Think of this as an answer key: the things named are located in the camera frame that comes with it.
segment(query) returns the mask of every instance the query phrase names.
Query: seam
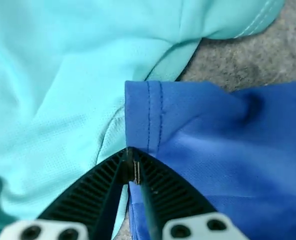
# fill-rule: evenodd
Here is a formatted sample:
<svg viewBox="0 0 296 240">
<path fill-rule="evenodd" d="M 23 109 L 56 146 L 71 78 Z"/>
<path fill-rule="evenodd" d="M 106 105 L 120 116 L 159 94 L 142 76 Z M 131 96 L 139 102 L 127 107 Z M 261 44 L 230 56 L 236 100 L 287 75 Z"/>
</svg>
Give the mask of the seam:
<svg viewBox="0 0 296 240">
<path fill-rule="evenodd" d="M 150 127 L 151 127 L 151 96 L 150 96 L 150 84 L 149 81 L 146 81 L 148 87 L 148 140 L 147 140 L 147 153 L 149 153 L 150 145 Z"/>
<path fill-rule="evenodd" d="M 262 23 L 268 17 L 268 14 L 272 11 L 272 9 L 276 5 L 276 3 L 277 3 L 277 0 L 274 0 L 273 3 L 271 4 L 271 7 L 269 8 L 269 10 L 266 12 L 266 14 L 264 15 L 264 17 L 262 18 L 262 20 L 260 21 L 260 23 L 255 27 L 255 29 L 252 30 L 252 32 L 250 33 L 250 35 L 253 34 L 262 25 Z"/>
<path fill-rule="evenodd" d="M 263 7 L 261 8 L 260 12 L 257 14 L 257 16 L 253 19 L 253 21 L 240 33 L 238 34 L 237 36 L 235 36 L 234 38 L 239 38 L 240 36 L 242 36 L 246 31 L 248 31 L 248 29 L 250 29 L 255 23 L 256 21 L 258 20 L 258 18 L 260 18 L 263 13 L 265 12 L 266 10 L 266 7 L 269 5 L 269 3 L 271 2 L 272 0 L 268 0 L 266 1 L 266 3 L 263 5 Z"/>
<path fill-rule="evenodd" d="M 162 134 L 163 134 L 163 111 L 164 111 L 164 91 L 163 91 L 163 85 L 161 82 L 159 82 L 159 90 L 160 90 L 160 127 L 159 127 L 159 139 L 158 139 L 158 147 L 157 147 L 158 152 L 159 152 L 159 147 L 160 147 Z"/>
</svg>

